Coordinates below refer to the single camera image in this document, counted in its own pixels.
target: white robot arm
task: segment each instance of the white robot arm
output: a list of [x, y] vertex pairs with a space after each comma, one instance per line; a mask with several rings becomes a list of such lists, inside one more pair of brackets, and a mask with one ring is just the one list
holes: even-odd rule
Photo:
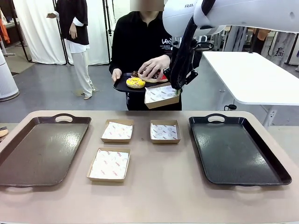
[[226, 25], [299, 33], [299, 0], [168, 0], [166, 31], [183, 37], [165, 75], [175, 89], [186, 83], [194, 53], [194, 36], [213, 35]]

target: yellow donut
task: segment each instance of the yellow donut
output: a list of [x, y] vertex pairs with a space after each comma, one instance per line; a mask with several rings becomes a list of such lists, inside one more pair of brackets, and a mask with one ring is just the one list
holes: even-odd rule
[[145, 81], [140, 78], [129, 78], [127, 80], [127, 86], [132, 89], [141, 89], [145, 86]]

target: person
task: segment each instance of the person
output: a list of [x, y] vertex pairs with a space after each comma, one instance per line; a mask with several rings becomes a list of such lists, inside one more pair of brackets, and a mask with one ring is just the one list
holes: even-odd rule
[[2, 142], [4, 140], [4, 138], [7, 136], [7, 134], [8, 134], [7, 127], [0, 127], [0, 142]]
[[58, 0], [55, 12], [49, 13], [47, 18], [59, 20], [62, 37], [70, 48], [76, 74], [83, 88], [84, 100], [90, 99], [95, 88], [88, 75], [87, 49], [90, 46], [86, 0]]
[[[263, 46], [266, 42], [266, 38], [267, 38], [269, 32], [271, 32], [271, 30], [267, 30], [267, 29], [260, 29], [259, 30], [259, 32], [257, 34], [255, 45], [253, 46], [252, 52], [256, 52], [260, 55], [262, 54]], [[253, 40], [254, 40], [255, 36], [256, 36], [256, 28], [253, 29], [251, 44], [253, 44]]]
[[[154, 4], [157, 1], [144, 2]], [[141, 8], [141, 11], [133, 11], [121, 17], [116, 24], [109, 67], [114, 82], [124, 73], [133, 71], [140, 73], [144, 69], [146, 71], [143, 76], [152, 78], [158, 70], [163, 71], [170, 65], [172, 38], [163, 26], [163, 12], [162, 10], [146, 11], [148, 9], [155, 9], [155, 7], [147, 5]], [[126, 93], [128, 110], [148, 110], [144, 103], [144, 96], [145, 93]], [[155, 110], [181, 111], [182, 99], [180, 97], [177, 104], [162, 106]]]

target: white pants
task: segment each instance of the white pants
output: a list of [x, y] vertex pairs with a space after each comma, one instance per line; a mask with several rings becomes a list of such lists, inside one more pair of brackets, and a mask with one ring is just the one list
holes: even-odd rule
[[81, 53], [71, 54], [75, 66], [75, 70], [83, 88], [83, 93], [86, 97], [91, 97], [93, 95], [93, 82], [88, 75], [88, 56], [87, 51]]

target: donut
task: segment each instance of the donut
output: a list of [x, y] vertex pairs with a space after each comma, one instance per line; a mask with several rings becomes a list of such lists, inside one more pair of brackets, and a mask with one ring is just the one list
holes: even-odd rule
[[145, 86], [145, 81], [140, 78], [129, 78], [127, 79], [127, 86], [132, 89], [141, 89]]
[[161, 78], [160, 80], [157, 80], [158, 77], [159, 77], [159, 75], [160, 75], [160, 73], [161, 73], [161, 70], [158, 70], [158, 71], [153, 75], [153, 77], [150, 78], [150, 79], [147, 79], [146, 77], [142, 77], [142, 75], [143, 75], [143, 73], [145, 72], [145, 70], [143, 70], [143, 71], [141, 72], [141, 74], [138, 73], [139, 78], [142, 79], [143, 81], [148, 82], [148, 83], [166, 83], [166, 82], [168, 82], [168, 79], [166, 78], [165, 75], [163, 75], [162, 78]]
[[139, 78], [138, 72], [137, 71], [133, 71], [131, 74], [132, 78]]

